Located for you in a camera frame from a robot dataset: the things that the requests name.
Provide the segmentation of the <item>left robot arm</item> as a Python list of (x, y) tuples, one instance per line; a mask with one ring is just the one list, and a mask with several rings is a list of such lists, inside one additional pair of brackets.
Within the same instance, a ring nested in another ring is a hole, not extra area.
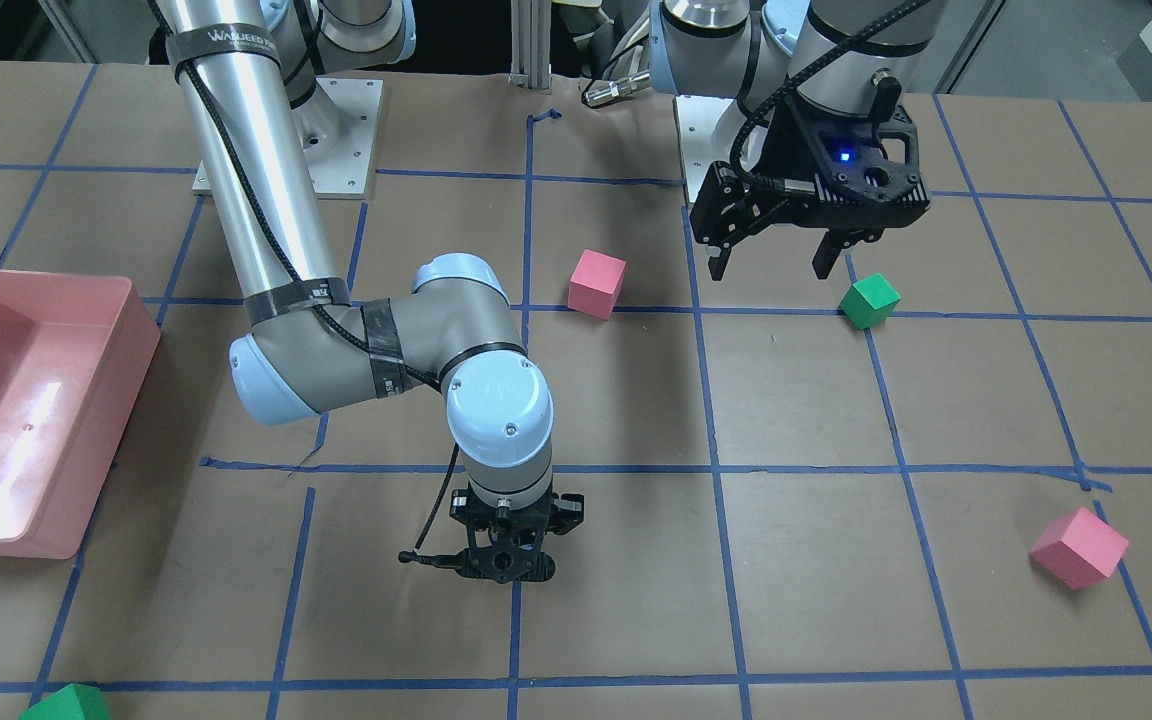
[(771, 225), (823, 229), (814, 275), (931, 206), (904, 83), (940, 26), (942, 1), (654, 1), (652, 88), (723, 97), (692, 200), (692, 237), (721, 281), (732, 251)]

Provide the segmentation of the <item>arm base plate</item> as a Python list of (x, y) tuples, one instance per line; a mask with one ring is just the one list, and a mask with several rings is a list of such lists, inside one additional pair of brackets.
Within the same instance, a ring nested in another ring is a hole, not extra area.
[(695, 94), (675, 97), (675, 118), (685, 209), (690, 210), (707, 177), (708, 165), (730, 159), (732, 143), (746, 118), (733, 99)]
[(262, 204), (288, 213), (316, 200), (367, 194), (382, 96), (379, 79), (326, 79), (293, 108), (271, 65), (202, 68), (200, 94), (179, 77), (200, 138), (195, 192), (244, 210), (244, 185)]

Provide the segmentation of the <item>green cube near left arm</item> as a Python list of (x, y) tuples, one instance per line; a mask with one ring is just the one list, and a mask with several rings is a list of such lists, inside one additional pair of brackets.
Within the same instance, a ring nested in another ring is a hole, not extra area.
[(847, 288), (838, 311), (858, 331), (867, 331), (892, 314), (902, 300), (896, 287), (881, 273), (861, 278)]

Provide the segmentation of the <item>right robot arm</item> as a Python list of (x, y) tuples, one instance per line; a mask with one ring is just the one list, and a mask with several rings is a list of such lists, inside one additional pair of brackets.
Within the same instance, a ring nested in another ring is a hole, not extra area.
[(448, 252), (393, 300), (353, 301), (310, 160), (343, 145), (326, 82), (414, 54), (410, 1), (151, 1), (162, 54), (200, 146), (250, 331), (230, 343), (238, 401), (255, 420), (310, 420), (429, 387), (467, 487), (450, 518), (457, 553), (399, 553), (461, 577), (547, 582), (550, 536), (584, 520), (553, 488), (556, 407), (507, 291), (479, 256)]

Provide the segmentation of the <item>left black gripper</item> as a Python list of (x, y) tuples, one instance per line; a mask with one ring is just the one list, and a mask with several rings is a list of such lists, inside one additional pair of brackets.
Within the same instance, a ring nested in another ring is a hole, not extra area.
[(791, 94), (774, 109), (755, 173), (803, 184), (801, 192), (751, 191), (727, 161), (713, 161), (692, 202), (692, 240), (707, 251), (708, 275), (722, 281), (733, 247), (774, 223), (828, 229), (812, 259), (826, 281), (852, 247), (851, 232), (886, 232), (931, 209), (914, 120), (897, 100), (842, 118)]

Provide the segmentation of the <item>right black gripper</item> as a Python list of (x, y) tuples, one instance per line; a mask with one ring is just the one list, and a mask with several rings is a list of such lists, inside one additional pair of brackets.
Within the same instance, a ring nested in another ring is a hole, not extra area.
[(467, 529), (467, 548), (450, 556), (448, 568), (468, 579), (548, 582), (556, 561), (543, 550), (548, 536), (564, 536), (585, 518), (585, 497), (550, 492), (521, 509), (488, 506), (471, 488), (453, 493), (450, 518)]

